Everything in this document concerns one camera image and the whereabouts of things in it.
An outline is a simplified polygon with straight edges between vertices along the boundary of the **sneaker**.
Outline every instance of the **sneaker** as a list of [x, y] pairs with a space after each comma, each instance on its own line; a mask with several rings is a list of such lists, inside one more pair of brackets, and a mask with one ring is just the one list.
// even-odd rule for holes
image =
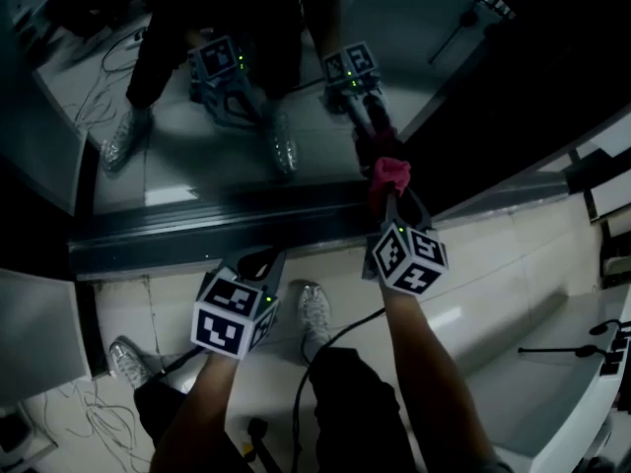
[[122, 116], [116, 133], [101, 147], [101, 161], [105, 170], [120, 171], [129, 160], [135, 146], [149, 133], [153, 124], [151, 109], [130, 109]]
[[147, 383], [154, 375], [122, 336], [116, 338], [109, 346], [109, 356], [116, 372], [123, 375], [134, 389]]
[[298, 171], [298, 148], [289, 133], [287, 114], [263, 113], [262, 129], [274, 165], [284, 177], [291, 178]]
[[331, 305], [315, 282], [303, 284], [298, 299], [298, 320], [303, 331], [301, 353], [311, 364], [319, 349], [331, 339], [328, 327], [331, 321]]

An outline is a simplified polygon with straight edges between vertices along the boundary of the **forearm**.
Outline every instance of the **forearm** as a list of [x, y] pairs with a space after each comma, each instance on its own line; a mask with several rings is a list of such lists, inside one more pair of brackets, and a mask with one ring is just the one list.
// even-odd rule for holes
[[211, 355], [162, 437], [151, 473], [203, 470], [221, 446], [238, 361]]
[[320, 57], [341, 47], [339, 0], [303, 0], [305, 21]]
[[401, 393], [428, 470], [491, 461], [493, 447], [466, 384], [418, 302], [388, 289], [384, 301]]

